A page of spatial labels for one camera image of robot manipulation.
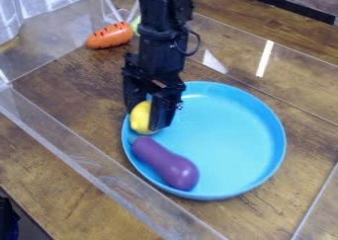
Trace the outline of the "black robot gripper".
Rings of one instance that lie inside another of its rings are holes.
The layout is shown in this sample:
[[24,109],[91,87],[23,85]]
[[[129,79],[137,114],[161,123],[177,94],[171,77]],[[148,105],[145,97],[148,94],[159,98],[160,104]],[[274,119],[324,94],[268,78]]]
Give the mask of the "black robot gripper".
[[187,33],[139,38],[139,52],[127,52],[123,67],[123,94],[127,112],[152,95],[148,129],[169,126],[184,90],[179,72],[184,65]]

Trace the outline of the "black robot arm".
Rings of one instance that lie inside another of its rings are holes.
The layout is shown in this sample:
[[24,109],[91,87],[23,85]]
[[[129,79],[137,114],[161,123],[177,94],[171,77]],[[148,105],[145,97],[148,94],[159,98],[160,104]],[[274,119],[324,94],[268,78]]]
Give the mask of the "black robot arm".
[[200,36],[190,28],[191,0],[139,0],[139,52],[127,52],[123,67],[124,104],[128,112],[151,96],[148,130],[169,126],[186,89],[179,78],[184,59],[200,46]]

